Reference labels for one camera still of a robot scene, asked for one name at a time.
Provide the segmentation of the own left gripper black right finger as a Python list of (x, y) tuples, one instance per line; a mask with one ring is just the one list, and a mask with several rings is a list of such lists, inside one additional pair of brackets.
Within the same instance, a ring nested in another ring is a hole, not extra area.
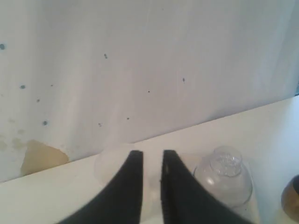
[(250, 223), (209, 194), (174, 150), (163, 152), (160, 189), (165, 224)]

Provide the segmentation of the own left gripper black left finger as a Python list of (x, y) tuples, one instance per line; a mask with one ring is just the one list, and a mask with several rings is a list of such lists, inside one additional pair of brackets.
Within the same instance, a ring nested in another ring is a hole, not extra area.
[(125, 162), (89, 203), (61, 224), (138, 224), (143, 198), (143, 152), (130, 151)]

